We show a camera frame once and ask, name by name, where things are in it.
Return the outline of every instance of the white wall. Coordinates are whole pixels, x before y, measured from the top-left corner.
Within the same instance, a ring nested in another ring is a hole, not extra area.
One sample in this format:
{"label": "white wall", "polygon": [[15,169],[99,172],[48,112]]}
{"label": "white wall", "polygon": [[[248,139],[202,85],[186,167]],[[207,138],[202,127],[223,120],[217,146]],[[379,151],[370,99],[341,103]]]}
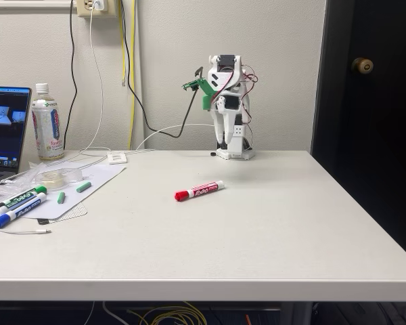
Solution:
{"label": "white wall", "polygon": [[[210,54],[238,54],[259,82],[250,94],[257,149],[311,145],[325,0],[139,1],[143,94],[153,127],[181,123],[191,93],[181,85]],[[200,97],[191,123],[211,123]],[[210,129],[182,139],[156,136],[153,148],[210,149]]]}
{"label": "white wall", "polygon": [[[95,134],[101,100],[99,78],[90,49],[89,20],[77,18],[74,11],[72,22],[78,96],[72,109],[67,148],[79,149],[87,146]],[[105,95],[103,122],[93,145],[126,149],[131,96],[121,83],[122,54],[118,27],[117,18],[93,20],[93,46]],[[68,9],[0,9],[0,85],[35,90],[36,83],[49,83],[50,92],[60,106],[62,133],[74,96],[70,74],[71,50]],[[136,111],[138,121],[141,115],[139,110]],[[141,120],[136,123],[134,136],[138,145],[143,139]],[[24,151],[35,148],[33,123],[29,116]]]}
{"label": "white wall", "polygon": [[[325,0],[137,2],[142,89],[153,127],[180,124],[191,95],[181,85],[193,79],[196,68],[207,67],[210,54],[234,53],[242,55],[260,78],[251,93],[255,148],[309,150]],[[96,130],[99,84],[89,46],[89,21],[75,14],[73,22],[79,91],[68,144],[77,149],[85,147]],[[121,87],[118,20],[94,20],[93,42],[105,90],[104,121],[94,145],[125,149],[131,97]],[[70,54],[67,9],[0,9],[0,85],[34,88],[37,82],[48,82],[60,104],[62,125],[74,91]],[[188,121],[212,123],[200,98],[201,94]],[[142,137],[138,106],[136,113],[137,142]],[[157,135],[149,141],[149,147],[157,149],[214,146],[213,131],[204,127],[189,127],[181,139]],[[34,147],[30,120],[25,150]]]}

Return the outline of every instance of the table edge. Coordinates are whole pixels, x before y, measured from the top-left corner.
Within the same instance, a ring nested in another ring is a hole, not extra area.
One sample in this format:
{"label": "table edge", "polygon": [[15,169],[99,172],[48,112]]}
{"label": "table edge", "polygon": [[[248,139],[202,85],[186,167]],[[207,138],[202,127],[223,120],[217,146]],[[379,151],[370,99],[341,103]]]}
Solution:
{"label": "table edge", "polygon": [[406,301],[406,280],[0,279],[0,301]]}

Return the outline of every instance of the laptop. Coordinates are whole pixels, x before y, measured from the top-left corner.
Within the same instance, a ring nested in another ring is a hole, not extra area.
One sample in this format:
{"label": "laptop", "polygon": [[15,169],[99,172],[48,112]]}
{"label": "laptop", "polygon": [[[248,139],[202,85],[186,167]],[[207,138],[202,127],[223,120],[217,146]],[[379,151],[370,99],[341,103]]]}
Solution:
{"label": "laptop", "polygon": [[20,169],[31,94],[30,88],[0,87],[0,180]]}

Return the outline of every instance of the door knob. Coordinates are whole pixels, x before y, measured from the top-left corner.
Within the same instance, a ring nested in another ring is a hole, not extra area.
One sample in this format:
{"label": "door knob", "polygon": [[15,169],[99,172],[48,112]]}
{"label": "door knob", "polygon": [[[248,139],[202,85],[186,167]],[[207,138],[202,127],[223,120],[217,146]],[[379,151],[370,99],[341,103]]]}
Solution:
{"label": "door knob", "polygon": [[352,71],[357,71],[361,74],[369,74],[373,71],[373,62],[365,58],[357,58],[352,62]]}

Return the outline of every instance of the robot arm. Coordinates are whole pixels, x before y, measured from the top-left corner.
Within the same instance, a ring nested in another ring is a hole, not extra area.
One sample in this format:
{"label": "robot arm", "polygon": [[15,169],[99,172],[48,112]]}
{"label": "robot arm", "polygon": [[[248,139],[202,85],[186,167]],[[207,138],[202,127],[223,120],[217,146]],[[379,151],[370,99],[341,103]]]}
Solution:
{"label": "robot arm", "polygon": [[202,77],[202,68],[196,71],[195,81],[186,83],[183,88],[200,87],[205,95],[202,98],[204,110],[208,110],[214,120],[215,135],[220,145],[227,149],[218,149],[223,158],[245,158],[254,156],[244,150],[245,124],[251,121],[249,115],[250,100],[246,84],[246,71],[242,68],[240,56],[211,56],[207,80]]}

